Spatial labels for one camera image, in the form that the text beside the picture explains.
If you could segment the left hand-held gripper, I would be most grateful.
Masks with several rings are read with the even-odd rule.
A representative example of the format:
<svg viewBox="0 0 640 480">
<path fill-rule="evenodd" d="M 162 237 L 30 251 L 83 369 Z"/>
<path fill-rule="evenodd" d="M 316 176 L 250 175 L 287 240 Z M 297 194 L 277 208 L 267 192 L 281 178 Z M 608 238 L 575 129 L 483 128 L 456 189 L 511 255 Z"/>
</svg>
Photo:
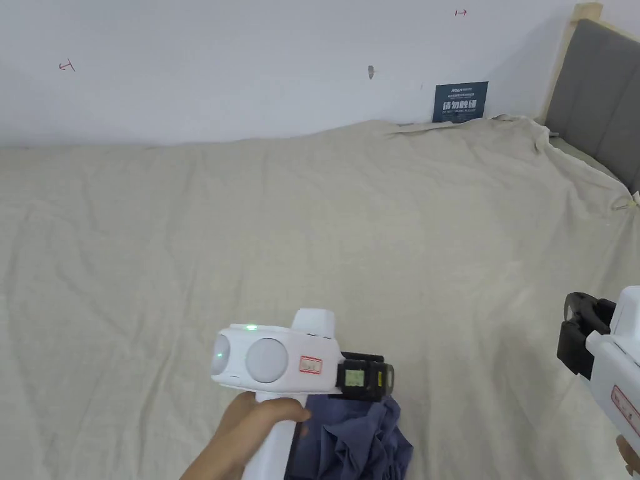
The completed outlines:
<svg viewBox="0 0 640 480">
<path fill-rule="evenodd" d="M 215 340 L 211 378 L 255 393 L 259 403 L 292 398 L 304 406 L 319 394 L 353 401 L 390 396 L 393 366 L 382 355 L 341 353 L 335 326 L 333 312 L 315 308 L 299 309 L 291 327 L 231 324 Z"/>
</svg>

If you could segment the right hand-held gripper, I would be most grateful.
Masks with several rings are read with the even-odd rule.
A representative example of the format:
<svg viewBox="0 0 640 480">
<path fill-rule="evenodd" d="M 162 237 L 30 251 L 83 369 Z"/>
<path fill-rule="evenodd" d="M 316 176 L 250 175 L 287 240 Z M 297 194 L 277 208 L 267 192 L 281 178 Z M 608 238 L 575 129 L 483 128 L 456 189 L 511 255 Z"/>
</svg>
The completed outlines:
<svg viewBox="0 0 640 480">
<path fill-rule="evenodd" d="M 568 294 L 557 358 L 590 376 L 594 400 L 622 436 L 639 436 L 639 286 L 624 288 L 617 303 Z"/>
</svg>

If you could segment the person's left hand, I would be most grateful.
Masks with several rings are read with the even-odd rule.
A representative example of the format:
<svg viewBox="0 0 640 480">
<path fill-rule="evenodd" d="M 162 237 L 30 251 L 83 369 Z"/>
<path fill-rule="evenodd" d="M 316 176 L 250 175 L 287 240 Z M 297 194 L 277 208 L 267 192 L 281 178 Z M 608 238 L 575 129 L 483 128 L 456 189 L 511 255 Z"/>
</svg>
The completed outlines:
<svg viewBox="0 0 640 480">
<path fill-rule="evenodd" d="M 259 402 L 248 392 L 240 394 L 230 405 L 235 421 L 222 433 L 215 435 L 212 444 L 216 456 L 238 468 L 245 466 L 266 441 L 275 426 L 283 422 L 304 423 L 311 412 L 291 398 Z"/>
</svg>

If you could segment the person's right hand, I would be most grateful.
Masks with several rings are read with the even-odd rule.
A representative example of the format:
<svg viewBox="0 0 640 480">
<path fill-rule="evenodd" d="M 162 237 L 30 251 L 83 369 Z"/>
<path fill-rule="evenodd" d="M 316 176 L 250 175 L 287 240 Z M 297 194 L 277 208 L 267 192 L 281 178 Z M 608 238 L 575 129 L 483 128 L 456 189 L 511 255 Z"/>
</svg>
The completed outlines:
<svg viewBox="0 0 640 480">
<path fill-rule="evenodd" d="M 635 474 L 639 475 L 640 466 L 638 454 L 622 435 L 619 435 L 616 438 L 616 445 L 622 460 L 625 463 L 626 472 L 628 472 L 630 476 L 634 476 Z"/>
</svg>

